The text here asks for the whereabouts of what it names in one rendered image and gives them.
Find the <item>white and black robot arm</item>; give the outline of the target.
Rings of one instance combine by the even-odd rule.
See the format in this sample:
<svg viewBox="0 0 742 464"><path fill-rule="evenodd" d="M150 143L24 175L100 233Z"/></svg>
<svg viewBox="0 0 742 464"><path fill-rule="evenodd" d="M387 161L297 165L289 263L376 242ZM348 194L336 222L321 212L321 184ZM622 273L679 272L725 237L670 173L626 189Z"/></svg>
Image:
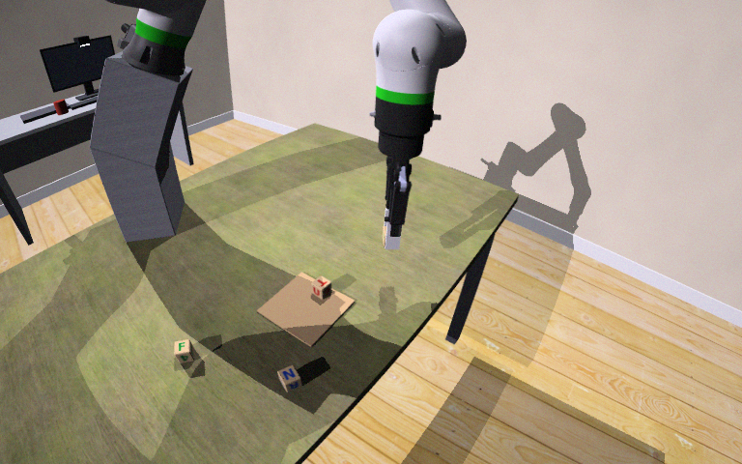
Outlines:
<svg viewBox="0 0 742 464"><path fill-rule="evenodd" d="M207 0L105 1L139 9L136 24L121 27L126 36L117 46L124 60L152 73L184 73L186 46ZM389 2L395 13L373 38L377 85L369 116L381 132L417 137L442 118L433 110L438 72L461 59L467 37L445 0Z"/></svg>

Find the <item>tan square mat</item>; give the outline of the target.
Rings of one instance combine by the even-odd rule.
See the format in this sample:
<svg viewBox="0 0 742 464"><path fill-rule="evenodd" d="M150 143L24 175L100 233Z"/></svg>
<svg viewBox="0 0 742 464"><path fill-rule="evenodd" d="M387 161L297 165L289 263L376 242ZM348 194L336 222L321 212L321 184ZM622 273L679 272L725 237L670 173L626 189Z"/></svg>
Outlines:
<svg viewBox="0 0 742 464"><path fill-rule="evenodd" d="M314 280L300 273L257 310L310 347L355 302L334 289L320 299L311 291Z"/></svg>

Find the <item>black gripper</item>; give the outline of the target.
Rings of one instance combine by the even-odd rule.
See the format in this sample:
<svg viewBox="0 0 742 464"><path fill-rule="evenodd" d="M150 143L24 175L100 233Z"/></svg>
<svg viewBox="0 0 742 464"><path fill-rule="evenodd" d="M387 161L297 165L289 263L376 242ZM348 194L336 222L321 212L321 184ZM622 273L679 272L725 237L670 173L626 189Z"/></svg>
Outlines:
<svg viewBox="0 0 742 464"><path fill-rule="evenodd" d="M412 182L410 159L422 153L424 135L396 137L379 131L379 150L386 156L385 249L399 249ZM406 181L407 179L407 181Z"/></svg>

